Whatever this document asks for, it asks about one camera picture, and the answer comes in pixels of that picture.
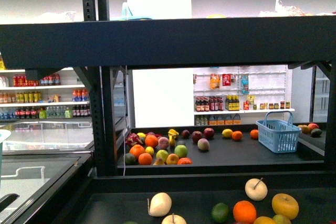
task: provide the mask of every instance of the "glass freezer lid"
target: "glass freezer lid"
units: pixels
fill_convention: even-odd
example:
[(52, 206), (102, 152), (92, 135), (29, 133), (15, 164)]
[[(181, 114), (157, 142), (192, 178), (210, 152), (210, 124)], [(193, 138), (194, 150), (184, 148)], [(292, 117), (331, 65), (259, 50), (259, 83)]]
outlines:
[(11, 131), (3, 155), (13, 151), (78, 150), (93, 144), (92, 120), (20, 121), (2, 129)]

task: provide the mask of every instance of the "blue basket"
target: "blue basket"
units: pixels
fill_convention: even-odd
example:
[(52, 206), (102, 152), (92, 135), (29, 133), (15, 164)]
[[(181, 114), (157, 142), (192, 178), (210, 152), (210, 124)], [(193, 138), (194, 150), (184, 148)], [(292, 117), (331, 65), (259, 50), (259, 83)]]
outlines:
[[(288, 122), (283, 120), (267, 120), (272, 113), (290, 113)], [(293, 125), (293, 114), (290, 111), (268, 112), (264, 120), (256, 122), (259, 131), (259, 142), (274, 153), (295, 152), (301, 129)]]

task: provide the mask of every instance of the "white pear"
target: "white pear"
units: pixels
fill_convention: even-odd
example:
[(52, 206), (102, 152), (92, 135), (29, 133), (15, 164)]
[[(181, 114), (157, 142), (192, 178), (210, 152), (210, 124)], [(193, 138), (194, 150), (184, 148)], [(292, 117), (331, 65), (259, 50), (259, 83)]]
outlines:
[(187, 222), (181, 216), (172, 214), (166, 216), (161, 224), (187, 224)]
[(252, 200), (260, 201), (267, 196), (267, 186), (261, 179), (252, 178), (245, 184), (245, 192)]
[(166, 193), (155, 194), (149, 204), (148, 202), (148, 214), (154, 217), (162, 217), (168, 214), (170, 208), (172, 207), (172, 199)]

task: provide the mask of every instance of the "fruit stem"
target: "fruit stem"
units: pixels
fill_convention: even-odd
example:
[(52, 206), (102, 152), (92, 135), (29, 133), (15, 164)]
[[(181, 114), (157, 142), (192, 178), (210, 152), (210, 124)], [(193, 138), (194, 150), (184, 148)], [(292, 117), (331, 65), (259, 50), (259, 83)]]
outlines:
[(262, 179), (263, 179), (263, 178), (261, 178), (261, 179), (258, 181), (258, 183), (256, 183), (256, 185), (253, 187), (253, 190), (256, 189), (257, 185), (262, 181)]
[(149, 199), (147, 199), (147, 209), (148, 209), (148, 215), (151, 215), (151, 214), (149, 213)]

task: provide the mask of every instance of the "basket handle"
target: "basket handle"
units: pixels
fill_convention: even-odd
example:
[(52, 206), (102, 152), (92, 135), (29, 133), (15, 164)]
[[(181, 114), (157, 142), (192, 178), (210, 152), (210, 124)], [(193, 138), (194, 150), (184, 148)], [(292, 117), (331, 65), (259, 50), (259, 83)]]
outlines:
[(266, 126), (266, 124), (267, 124), (267, 116), (269, 115), (269, 114), (272, 114), (272, 113), (284, 113), (284, 112), (288, 112), (290, 115), (289, 115), (289, 118), (288, 118), (288, 122), (287, 122), (287, 124), (288, 125), (293, 125), (293, 114), (292, 114), (292, 112), (290, 112), (290, 111), (288, 111), (288, 110), (283, 110), (283, 111), (270, 111), (270, 112), (268, 112), (266, 115), (265, 115), (265, 120), (264, 120), (264, 122), (262, 123), (264, 126)]

